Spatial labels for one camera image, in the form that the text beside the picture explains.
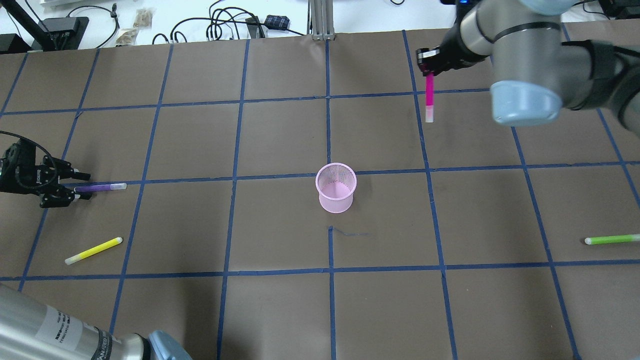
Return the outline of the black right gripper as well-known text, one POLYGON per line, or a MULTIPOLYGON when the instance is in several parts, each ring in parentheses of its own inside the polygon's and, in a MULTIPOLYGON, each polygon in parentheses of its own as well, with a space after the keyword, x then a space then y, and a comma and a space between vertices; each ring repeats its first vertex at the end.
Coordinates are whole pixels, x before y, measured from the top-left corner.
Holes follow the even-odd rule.
POLYGON ((450 70, 471 68, 485 61, 487 57, 484 54, 476 54, 467 47, 463 41, 459 23, 455 23, 446 32, 438 46, 416 50, 417 66, 423 76, 438 76, 450 70))

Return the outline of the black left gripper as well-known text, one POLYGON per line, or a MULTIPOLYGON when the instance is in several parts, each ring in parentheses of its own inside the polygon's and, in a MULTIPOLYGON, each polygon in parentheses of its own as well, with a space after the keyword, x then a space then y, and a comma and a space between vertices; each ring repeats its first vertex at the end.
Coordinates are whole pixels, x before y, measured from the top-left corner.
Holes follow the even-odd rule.
POLYGON ((25 140, 10 145, 1 158, 2 193, 35 195, 40 208, 63 208, 78 200, 89 201, 93 193, 78 193, 60 184, 73 179, 89 182, 89 173, 75 171, 70 162, 44 155, 36 164, 36 146, 25 140))

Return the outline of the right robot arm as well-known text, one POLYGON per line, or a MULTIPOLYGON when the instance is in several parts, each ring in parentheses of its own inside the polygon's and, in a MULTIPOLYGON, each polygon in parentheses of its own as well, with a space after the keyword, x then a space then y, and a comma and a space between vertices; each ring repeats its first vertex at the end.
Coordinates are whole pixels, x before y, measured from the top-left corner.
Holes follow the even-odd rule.
POLYGON ((455 20, 441 44, 419 48, 423 75, 493 60, 493 120, 546 125, 562 109, 609 109, 639 133, 639 48, 608 41, 562 41, 571 0, 482 0, 455 20))

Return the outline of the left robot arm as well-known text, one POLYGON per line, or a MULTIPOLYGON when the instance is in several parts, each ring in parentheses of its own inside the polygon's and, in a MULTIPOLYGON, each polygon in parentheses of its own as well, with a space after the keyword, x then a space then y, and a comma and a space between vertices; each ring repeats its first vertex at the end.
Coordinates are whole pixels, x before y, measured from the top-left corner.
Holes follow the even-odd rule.
MULTIPOLYGON (((90 186, 66 187, 61 180, 87 182, 89 173, 17 136, 1 157, 1 191, 39 196, 41 208, 68 207, 89 200, 90 186)), ((171 336, 155 330, 147 336, 129 333, 116 337, 53 306, 41 303, 6 285, 0 290, 0 345, 3 360, 189 360, 190 354, 171 336)))

